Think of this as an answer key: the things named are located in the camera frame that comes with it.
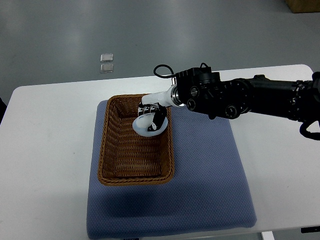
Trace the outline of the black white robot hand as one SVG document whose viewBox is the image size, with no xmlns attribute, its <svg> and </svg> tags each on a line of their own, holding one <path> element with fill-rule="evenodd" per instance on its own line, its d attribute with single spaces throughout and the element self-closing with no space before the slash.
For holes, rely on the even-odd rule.
<svg viewBox="0 0 320 240">
<path fill-rule="evenodd" d="M 167 117 L 167 107 L 174 105 L 172 99 L 172 89 L 167 91 L 144 95 L 138 105 L 137 117 L 143 114 L 155 113 L 148 131 L 158 130 Z"/>
</svg>

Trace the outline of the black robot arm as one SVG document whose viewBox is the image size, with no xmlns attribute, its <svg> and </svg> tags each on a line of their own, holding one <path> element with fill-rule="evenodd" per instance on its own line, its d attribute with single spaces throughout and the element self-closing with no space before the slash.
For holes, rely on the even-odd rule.
<svg viewBox="0 0 320 240">
<path fill-rule="evenodd" d="M 221 81 L 219 72 L 202 63 L 200 67 L 175 73 L 178 99 L 188 110 L 216 117 L 236 119 L 248 112 L 301 122 L 299 132 L 319 140 L 318 132 L 308 131 L 320 121 L 320 74 L 311 80 L 270 80 L 263 74 L 252 78 Z"/>
</svg>

